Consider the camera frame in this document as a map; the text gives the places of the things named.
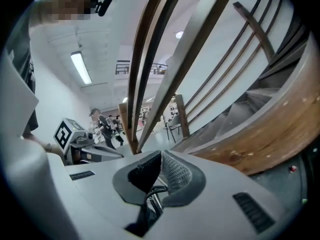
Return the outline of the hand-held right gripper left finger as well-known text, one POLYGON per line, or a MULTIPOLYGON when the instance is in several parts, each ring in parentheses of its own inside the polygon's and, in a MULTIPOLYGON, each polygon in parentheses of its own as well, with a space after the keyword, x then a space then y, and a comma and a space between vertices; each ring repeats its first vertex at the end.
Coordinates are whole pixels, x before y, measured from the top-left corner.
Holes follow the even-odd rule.
POLYGON ((69 166, 72 222, 80 237, 162 237, 162 218, 149 223, 147 195, 162 154, 151 151, 106 162, 69 166))

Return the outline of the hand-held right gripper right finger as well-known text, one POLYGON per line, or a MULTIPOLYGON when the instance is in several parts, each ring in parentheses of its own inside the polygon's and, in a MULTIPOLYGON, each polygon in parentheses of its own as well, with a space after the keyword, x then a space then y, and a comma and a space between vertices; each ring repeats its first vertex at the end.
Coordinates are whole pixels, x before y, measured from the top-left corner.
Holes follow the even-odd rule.
POLYGON ((168 195, 150 240, 269 240, 286 209, 240 171, 218 162, 164 150, 168 195))

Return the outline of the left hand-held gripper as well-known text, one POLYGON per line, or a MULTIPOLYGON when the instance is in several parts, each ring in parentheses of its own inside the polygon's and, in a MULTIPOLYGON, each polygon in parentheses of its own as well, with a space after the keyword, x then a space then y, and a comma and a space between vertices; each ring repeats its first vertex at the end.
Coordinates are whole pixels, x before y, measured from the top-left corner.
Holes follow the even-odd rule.
POLYGON ((90 161, 94 163, 106 162, 124 157, 120 152, 110 147, 92 145, 94 144, 92 134, 70 118, 62 118, 53 135, 53 139, 70 165, 81 160, 79 159, 81 157, 81 151, 86 153, 86 156, 90 156, 90 161))

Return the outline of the person's left forearm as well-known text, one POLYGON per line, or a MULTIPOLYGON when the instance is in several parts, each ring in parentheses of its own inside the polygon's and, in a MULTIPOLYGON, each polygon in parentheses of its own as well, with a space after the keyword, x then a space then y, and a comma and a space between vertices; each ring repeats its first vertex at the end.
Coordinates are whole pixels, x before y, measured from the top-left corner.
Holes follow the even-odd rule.
POLYGON ((43 142, 42 140, 38 139, 35 135, 33 135, 31 132, 24 132, 22 136, 24 139, 34 141, 40 144, 44 149, 48 149, 51 147, 50 143, 43 142))

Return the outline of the black thin-legged chair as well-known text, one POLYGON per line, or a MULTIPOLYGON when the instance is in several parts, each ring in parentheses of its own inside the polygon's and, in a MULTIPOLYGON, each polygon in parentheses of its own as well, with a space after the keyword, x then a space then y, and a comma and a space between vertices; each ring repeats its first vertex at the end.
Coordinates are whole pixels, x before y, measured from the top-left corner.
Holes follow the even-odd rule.
POLYGON ((170 140, 171 136, 174 143, 176 144, 177 142, 173 135, 173 130, 177 129, 178 135, 180 134, 180 128, 182 127, 182 125, 179 114, 175 114, 172 118, 169 118, 168 120, 166 119, 164 114, 162 115, 162 117, 168 140, 170 140))

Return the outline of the brown wooden staircase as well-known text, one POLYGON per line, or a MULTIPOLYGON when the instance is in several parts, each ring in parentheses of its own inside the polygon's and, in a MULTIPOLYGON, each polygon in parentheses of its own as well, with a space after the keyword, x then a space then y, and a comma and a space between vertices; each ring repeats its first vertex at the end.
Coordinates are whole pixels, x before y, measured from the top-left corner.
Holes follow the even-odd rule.
POLYGON ((172 99, 183 139, 173 150, 252 175, 320 135, 320 48, 289 0, 199 0, 169 59, 140 136, 160 40, 179 0, 148 0, 119 112, 138 154, 172 99))

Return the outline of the black metal balcony railing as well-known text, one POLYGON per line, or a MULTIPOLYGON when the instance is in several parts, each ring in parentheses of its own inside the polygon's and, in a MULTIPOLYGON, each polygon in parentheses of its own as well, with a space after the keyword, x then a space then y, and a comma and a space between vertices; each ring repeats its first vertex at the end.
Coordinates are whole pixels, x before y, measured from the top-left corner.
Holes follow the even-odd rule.
MULTIPOLYGON (((115 68, 115 74, 128 74, 130 70, 130 60, 118 60, 115 68)), ((168 69, 168 65, 153 63, 150 67, 150 73, 154 75, 164 75, 168 69)))

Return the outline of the long ceiling light panel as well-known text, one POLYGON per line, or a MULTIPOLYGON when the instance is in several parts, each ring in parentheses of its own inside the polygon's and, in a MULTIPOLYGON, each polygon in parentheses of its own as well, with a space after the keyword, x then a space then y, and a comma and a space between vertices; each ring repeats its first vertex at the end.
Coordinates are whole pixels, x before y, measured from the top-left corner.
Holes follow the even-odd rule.
POLYGON ((70 55, 71 61, 77 70, 79 76, 81 77, 82 81, 85 85, 89 85, 92 83, 92 80, 90 78, 90 75, 88 73, 86 64, 83 59, 83 55, 80 51, 76 51, 71 53, 70 55))

